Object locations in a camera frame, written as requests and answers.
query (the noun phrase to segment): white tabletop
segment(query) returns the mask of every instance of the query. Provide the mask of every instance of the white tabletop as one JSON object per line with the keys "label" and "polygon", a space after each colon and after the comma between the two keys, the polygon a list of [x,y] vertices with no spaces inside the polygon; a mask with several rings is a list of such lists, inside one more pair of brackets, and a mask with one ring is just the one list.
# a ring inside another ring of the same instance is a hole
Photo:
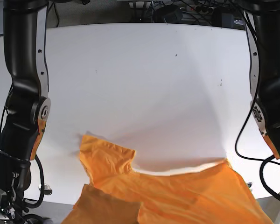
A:
{"label": "white tabletop", "polygon": [[[74,204],[88,177],[78,152],[83,134],[137,150],[137,170],[159,172],[227,157],[256,198],[270,196],[260,162],[234,153],[249,111],[250,58],[244,31],[190,25],[105,24],[47,31],[52,107],[37,154],[53,194],[45,201]],[[0,116],[11,84],[0,38]],[[272,154],[251,118],[239,151]],[[25,192],[38,198],[32,162]],[[265,179],[280,191],[280,167]]]}

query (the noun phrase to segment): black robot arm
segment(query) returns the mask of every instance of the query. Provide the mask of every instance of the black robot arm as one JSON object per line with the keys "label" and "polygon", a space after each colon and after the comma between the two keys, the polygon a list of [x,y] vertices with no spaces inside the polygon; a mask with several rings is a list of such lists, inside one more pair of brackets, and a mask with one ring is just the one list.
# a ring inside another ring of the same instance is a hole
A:
{"label": "black robot arm", "polygon": [[14,223],[23,221],[27,207],[39,205],[23,197],[31,182],[30,160],[36,156],[50,110],[47,11],[48,0],[4,0],[4,54],[12,87],[0,133],[0,220]]}

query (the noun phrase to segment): orange accent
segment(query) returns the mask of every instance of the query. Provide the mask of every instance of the orange accent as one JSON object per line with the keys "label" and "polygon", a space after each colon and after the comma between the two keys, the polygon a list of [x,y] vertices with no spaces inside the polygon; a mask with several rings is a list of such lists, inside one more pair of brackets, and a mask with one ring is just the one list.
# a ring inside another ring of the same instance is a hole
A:
{"label": "orange accent", "polygon": [[[142,202],[139,224],[272,224],[226,159],[198,173],[154,176],[132,169],[135,153],[84,136],[80,159],[93,188],[126,202]],[[109,204],[93,192],[83,193],[70,214],[72,218],[66,219],[71,222],[63,224],[108,224],[110,220],[117,224],[123,213],[130,214],[122,205]]]}
{"label": "orange accent", "polygon": [[45,131],[45,127],[46,127],[46,121],[38,119],[38,136],[37,136],[37,138],[35,140],[35,143],[33,145],[30,160],[35,159],[36,151],[38,149],[39,144],[42,141],[42,137],[43,137],[43,133]]}
{"label": "orange accent", "polygon": [[272,143],[271,139],[269,138],[269,136],[265,135],[265,136],[263,136],[263,139],[266,141],[267,145],[270,147],[270,149],[273,152],[275,158],[280,159],[279,153],[278,153],[276,147],[274,146],[274,144]]}

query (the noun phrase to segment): black cable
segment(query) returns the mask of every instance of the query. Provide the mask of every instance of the black cable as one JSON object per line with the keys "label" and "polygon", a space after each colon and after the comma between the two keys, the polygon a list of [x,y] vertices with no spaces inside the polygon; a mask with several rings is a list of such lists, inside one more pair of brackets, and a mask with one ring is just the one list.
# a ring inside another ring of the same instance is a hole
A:
{"label": "black cable", "polygon": [[53,5],[54,5],[54,2],[52,2],[52,4],[50,5],[50,7],[49,7],[49,9],[48,9],[48,13],[51,11]]}
{"label": "black cable", "polygon": [[[7,97],[9,97],[12,89],[13,89],[13,85],[11,84],[10,88],[9,88],[9,91],[8,91],[8,96]],[[4,118],[4,112],[5,111],[7,111],[7,109],[6,109],[6,102],[4,104],[4,108],[3,108],[3,112],[2,112],[2,116],[1,116],[1,122],[0,122],[0,142],[1,142],[1,132],[2,132],[2,125],[3,125],[3,118]]]}
{"label": "black cable", "polygon": [[197,12],[197,11],[195,10],[195,8],[193,8],[192,6],[190,6],[188,3],[184,2],[183,0],[181,0],[181,2],[182,2],[183,4],[189,6],[191,9],[193,9],[198,15],[200,15],[205,21],[207,21],[207,22],[212,26],[211,22],[208,21],[201,13]]}
{"label": "black cable", "polygon": [[183,13],[186,13],[187,15],[190,15],[190,16],[192,16],[192,17],[195,19],[195,21],[193,22],[193,24],[194,24],[196,21],[198,21],[198,24],[200,25],[199,19],[196,18],[195,16],[193,16],[192,13],[190,13],[190,12],[183,12]]}
{"label": "black cable", "polygon": [[269,192],[274,198],[276,198],[277,200],[280,201],[280,194],[277,194],[275,191],[273,191],[265,182],[265,179],[263,177],[263,169],[265,167],[265,165],[268,163],[268,162],[272,162],[271,160],[275,158],[274,155],[271,155],[270,157],[266,158],[262,163],[261,163],[261,166],[260,166],[260,169],[259,169],[259,176],[260,176],[260,181],[263,185],[263,187],[267,190],[267,192]]}
{"label": "black cable", "polygon": [[56,2],[54,2],[54,11],[55,11],[55,15],[56,15],[56,18],[57,18],[57,25],[56,25],[56,27],[58,27],[59,26],[60,18],[59,18],[59,13],[58,13],[58,11],[56,9]]}
{"label": "black cable", "polygon": [[24,219],[24,217],[22,215],[19,214],[19,212],[17,212],[14,208],[14,212],[23,220],[23,222],[21,224],[24,224],[25,222],[27,222],[28,224],[32,224],[30,221]]}
{"label": "black cable", "polygon": [[39,195],[38,201],[35,204],[24,202],[25,206],[28,208],[31,208],[31,209],[35,209],[41,205],[41,203],[43,201],[43,197],[44,197],[44,192],[45,192],[45,180],[44,180],[44,176],[43,176],[42,164],[37,155],[35,155],[35,160],[38,165],[40,177],[41,177],[41,193]]}
{"label": "black cable", "polygon": [[27,214],[23,217],[26,222],[28,222],[29,219],[35,219],[37,221],[39,221],[40,223],[43,223],[45,221],[45,219],[41,216],[35,215],[35,214]]}

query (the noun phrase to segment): orange t-shirt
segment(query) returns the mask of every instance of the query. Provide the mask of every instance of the orange t-shirt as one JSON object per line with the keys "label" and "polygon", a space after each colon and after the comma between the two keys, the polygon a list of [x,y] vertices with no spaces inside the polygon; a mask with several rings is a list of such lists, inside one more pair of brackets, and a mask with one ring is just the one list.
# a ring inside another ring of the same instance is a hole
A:
{"label": "orange t-shirt", "polygon": [[80,158],[94,187],[142,202],[140,224],[272,224],[227,160],[199,173],[153,176],[133,171],[134,157],[134,150],[83,137]]}

